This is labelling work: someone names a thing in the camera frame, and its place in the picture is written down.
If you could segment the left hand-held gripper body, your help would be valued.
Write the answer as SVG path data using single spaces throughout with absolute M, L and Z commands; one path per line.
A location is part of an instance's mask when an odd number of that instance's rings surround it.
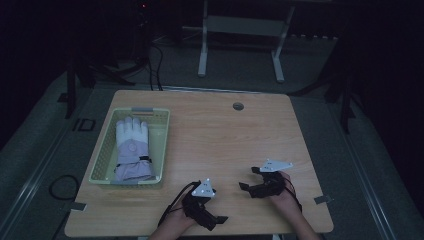
M 214 196 L 215 192 L 209 178 L 204 181 L 195 182 L 193 189 L 182 200 L 185 214 L 194 219 L 202 227 L 206 223 L 217 224 L 216 217 L 205 206 Z

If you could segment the black metal stand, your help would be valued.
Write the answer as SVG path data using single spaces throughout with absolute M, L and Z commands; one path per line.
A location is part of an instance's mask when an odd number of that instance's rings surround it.
M 112 72 L 104 65 L 96 62 L 92 58 L 89 58 L 84 55 L 78 57 L 71 57 L 66 65 L 67 91 L 62 94 L 60 98 L 60 100 L 64 101 L 67 105 L 65 115 L 66 119 L 69 119 L 76 109 L 76 79 L 80 80 L 80 83 L 83 87 L 94 87 L 96 81 L 91 76 L 92 69 L 99 71 L 101 74 L 106 75 L 107 77 L 121 85 L 133 86 L 132 82 L 125 80 L 118 73 Z
M 289 92 L 289 96 L 303 96 L 324 85 L 328 86 L 324 94 L 326 103 L 341 100 L 340 125 L 346 134 L 350 133 L 349 119 L 354 116 L 350 103 L 353 92 L 353 63 L 350 41 L 342 35 L 335 43 L 317 79 L 299 90 Z

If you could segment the person's left hand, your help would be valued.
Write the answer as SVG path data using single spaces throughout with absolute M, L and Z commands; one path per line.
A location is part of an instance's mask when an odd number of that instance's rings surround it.
M 178 201 L 170 210 L 165 221 L 174 230 L 185 231 L 196 224 L 196 221 L 188 217 L 183 209 L 183 205 Z

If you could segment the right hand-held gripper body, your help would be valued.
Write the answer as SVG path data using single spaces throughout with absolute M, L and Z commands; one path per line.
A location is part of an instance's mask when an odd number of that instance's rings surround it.
M 250 196 L 252 198 L 265 198 L 268 196 L 279 195 L 285 189 L 285 181 L 280 175 L 280 170 L 286 170 L 293 166 L 291 162 L 267 159 L 259 167 L 263 175 L 263 183 L 250 187 Z

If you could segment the light green plastic basket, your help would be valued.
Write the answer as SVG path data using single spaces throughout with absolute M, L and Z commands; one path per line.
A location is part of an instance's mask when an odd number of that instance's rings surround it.
M 104 134 L 99 138 L 100 146 L 94 154 L 94 164 L 89 182 L 97 185 L 153 187 L 162 180 L 166 155 L 170 111 L 163 108 L 115 108 L 103 125 Z M 149 158 L 152 161 L 153 176 L 149 179 L 125 180 L 116 179 L 115 168 L 118 164 L 118 148 L 116 144 L 116 123 L 126 117 L 138 118 L 148 124 Z

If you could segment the person's right hand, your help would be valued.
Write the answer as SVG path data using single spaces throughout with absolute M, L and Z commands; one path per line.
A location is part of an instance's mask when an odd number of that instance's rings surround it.
M 290 176 L 282 171 L 280 171 L 280 175 L 285 181 L 285 189 L 279 195 L 271 196 L 270 201 L 282 216 L 288 218 L 290 213 L 296 210 L 301 212 L 301 210 L 295 196 L 294 187 L 291 184 Z

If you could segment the dark device with red light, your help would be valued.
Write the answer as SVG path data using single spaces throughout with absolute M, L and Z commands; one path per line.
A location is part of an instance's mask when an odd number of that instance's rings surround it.
M 154 10 L 152 0 L 134 0 L 135 32 L 133 56 L 137 64 L 149 58 Z

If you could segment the white metal desk frame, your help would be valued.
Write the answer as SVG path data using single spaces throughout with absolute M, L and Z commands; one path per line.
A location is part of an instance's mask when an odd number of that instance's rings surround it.
M 276 81 L 285 81 L 280 55 L 284 42 L 288 36 L 288 30 L 294 15 L 295 7 L 290 6 L 284 20 L 253 19 L 241 17 L 229 17 L 210 15 L 208 13 L 209 0 L 203 0 L 202 14 L 202 44 L 200 50 L 198 73 L 199 77 L 205 77 L 208 60 L 208 33 L 244 34 L 255 36 L 277 37 L 279 42 L 271 51 L 271 60 L 274 68 Z

